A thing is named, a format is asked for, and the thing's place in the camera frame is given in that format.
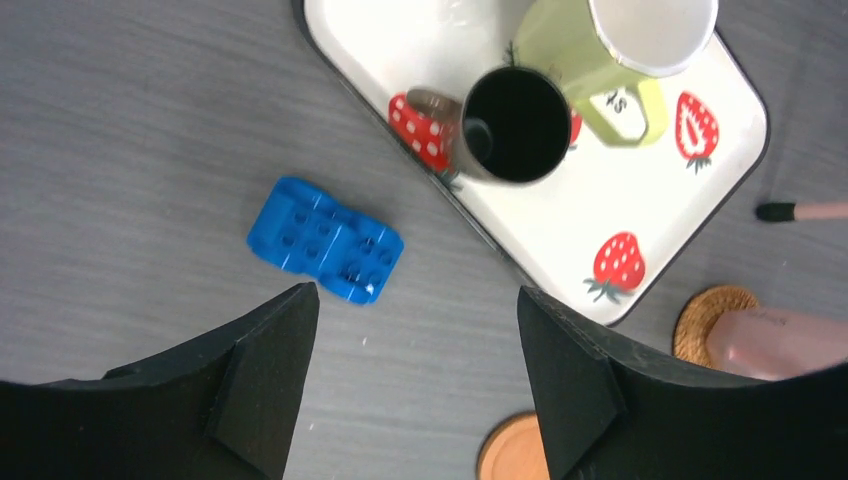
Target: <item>white tray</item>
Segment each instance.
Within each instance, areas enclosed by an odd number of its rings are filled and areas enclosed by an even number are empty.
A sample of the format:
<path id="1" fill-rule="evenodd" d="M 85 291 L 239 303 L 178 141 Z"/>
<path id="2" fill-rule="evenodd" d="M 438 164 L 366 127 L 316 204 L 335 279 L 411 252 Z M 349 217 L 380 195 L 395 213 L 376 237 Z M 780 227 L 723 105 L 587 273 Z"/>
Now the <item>white tray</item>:
<path id="1" fill-rule="evenodd" d="M 503 64 L 531 3 L 293 0 L 307 40 L 384 123 L 390 99 L 411 86 L 427 85 L 462 98 L 483 73 Z M 444 190 L 534 283 L 605 325 L 633 308 L 753 170 L 768 140 L 764 105 L 718 35 L 692 67 L 661 84 L 671 126 L 652 146 L 607 148 L 582 128 L 576 148 L 538 184 L 496 186 L 460 176 Z M 701 109 L 685 96 L 678 106 L 683 92 L 699 99 L 718 124 L 711 164 L 697 173 L 694 162 L 689 165 L 681 154 L 677 127 L 688 135 L 680 119 L 701 115 Z M 596 99 L 599 104 L 605 100 Z M 609 112 L 622 130 L 641 133 L 638 109 Z M 704 135 L 688 138 L 710 141 Z M 616 261 L 618 273 L 607 285 L 612 295 L 597 298 L 602 291 L 593 284 L 596 273 L 606 276 Z M 624 263 L 626 271 L 621 271 Z"/>

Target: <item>wood grain table surface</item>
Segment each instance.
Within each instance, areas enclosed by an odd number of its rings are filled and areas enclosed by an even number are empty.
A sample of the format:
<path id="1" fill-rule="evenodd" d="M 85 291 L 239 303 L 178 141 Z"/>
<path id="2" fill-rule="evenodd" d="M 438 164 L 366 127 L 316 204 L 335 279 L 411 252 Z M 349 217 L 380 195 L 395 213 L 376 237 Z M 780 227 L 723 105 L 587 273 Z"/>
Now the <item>wood grain table surface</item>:
<path id="1" fill-rule="evenodd" d="M 848 1 L 726 1 L 719 28 L 771 145 L 615 327 L 664 351 L 686 300 L 718 283 L 848 317 L 848 222 L 752 215 L 764 199 L 848 200 Z M 322 294 L 286 478 L 473 478 L 486 433 L 533 405 L 519 281 L 284 0 L 0 0 L 0 377 L 98 378 L 304 280 L 244 243 L 281 175 L 407 245 L 373 307 Z"/>

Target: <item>black brush tip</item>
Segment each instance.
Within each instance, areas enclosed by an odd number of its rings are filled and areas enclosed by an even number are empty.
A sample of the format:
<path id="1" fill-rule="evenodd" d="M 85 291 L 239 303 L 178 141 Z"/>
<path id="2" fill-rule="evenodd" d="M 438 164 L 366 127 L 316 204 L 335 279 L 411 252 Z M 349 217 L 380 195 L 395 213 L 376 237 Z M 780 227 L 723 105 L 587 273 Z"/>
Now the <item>black brush tip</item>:
<path id="1" fill-rule="evenodd" d="M 794 203 L 764 203 L 757 207 L 757 218 L 769 223 L 794 222 Z"/>

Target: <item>lego brick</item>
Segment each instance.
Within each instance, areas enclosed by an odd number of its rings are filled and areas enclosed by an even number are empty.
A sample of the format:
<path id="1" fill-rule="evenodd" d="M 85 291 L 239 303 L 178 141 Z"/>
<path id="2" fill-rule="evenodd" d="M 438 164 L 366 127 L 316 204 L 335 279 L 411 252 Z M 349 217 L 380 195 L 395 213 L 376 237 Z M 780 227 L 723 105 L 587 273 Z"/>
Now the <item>lego brick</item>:
<path id="1" fill-rule="evenodd" d="M 274 186 L 247 244 L 262 260 L 360 305 L 377 300 L 404 247 L 396 231 L 294 177 Z"/>

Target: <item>mug opening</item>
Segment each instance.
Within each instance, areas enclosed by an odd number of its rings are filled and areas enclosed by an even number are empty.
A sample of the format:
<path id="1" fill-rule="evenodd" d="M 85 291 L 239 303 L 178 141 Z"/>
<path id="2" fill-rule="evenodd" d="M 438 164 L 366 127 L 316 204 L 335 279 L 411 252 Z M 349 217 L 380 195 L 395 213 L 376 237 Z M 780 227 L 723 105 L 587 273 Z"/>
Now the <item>mug opening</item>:
<path id="1" fill-rule="evenodd" d="M 462 128 L 487 172 L 510 183 L 534 182 L 556 169 L 568 151 L 571 109 L 541 73 L 503 67 L 471 89 Z"/>
<path id="2" fill-rule="evenodd" d="M 712 38 L 718 0 L 589 0 L 598 38 L 632 70 L 662 78 L 692 64 Z"/>

